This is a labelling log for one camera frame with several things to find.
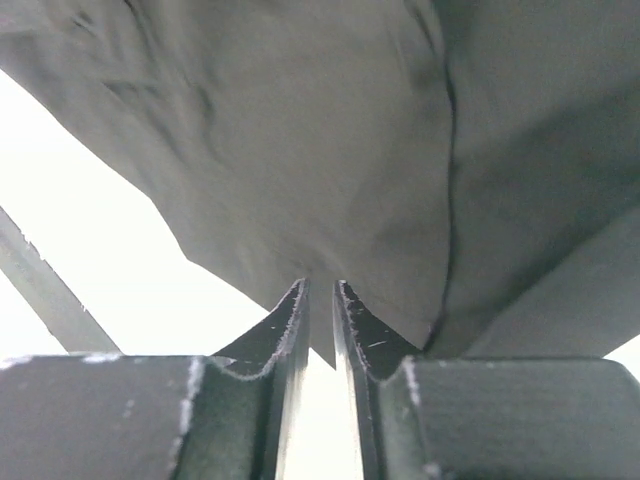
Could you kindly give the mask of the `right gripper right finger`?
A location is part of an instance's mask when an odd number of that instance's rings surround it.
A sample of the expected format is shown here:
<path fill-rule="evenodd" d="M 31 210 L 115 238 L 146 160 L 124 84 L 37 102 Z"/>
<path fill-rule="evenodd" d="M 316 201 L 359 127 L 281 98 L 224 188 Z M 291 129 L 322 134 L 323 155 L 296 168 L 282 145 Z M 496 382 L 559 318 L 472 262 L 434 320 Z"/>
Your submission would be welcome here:
<path fill-rule="evenodd" d="M 366 479 L 639 475 L 639 384 L 616 362 L 431 359 L 344 281 L 333 329 Z"/>

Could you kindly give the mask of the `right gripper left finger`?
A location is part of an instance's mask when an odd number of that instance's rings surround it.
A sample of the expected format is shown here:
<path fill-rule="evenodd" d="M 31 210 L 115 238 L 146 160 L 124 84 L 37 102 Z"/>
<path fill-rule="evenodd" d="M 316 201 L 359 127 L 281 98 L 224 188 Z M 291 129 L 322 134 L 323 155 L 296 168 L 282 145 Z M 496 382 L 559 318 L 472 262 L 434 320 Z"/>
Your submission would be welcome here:
<path fill-rule="evenodd" d="M 5 479 L 280 479 L 309 349 L 309 284 L 210 356 L 1 364 Z"/>

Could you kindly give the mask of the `black long sleeve shirt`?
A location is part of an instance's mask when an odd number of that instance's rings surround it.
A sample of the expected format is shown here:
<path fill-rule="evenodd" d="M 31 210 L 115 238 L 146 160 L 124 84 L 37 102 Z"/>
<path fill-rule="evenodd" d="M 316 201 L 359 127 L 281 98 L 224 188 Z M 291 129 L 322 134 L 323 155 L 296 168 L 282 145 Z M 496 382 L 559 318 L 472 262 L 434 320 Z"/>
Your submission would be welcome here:
<path fill-rule="evenodd" d="M 1 67 L 264 307 L 431 357 L 639 332 L 635 1 L 5 1 Z"/>

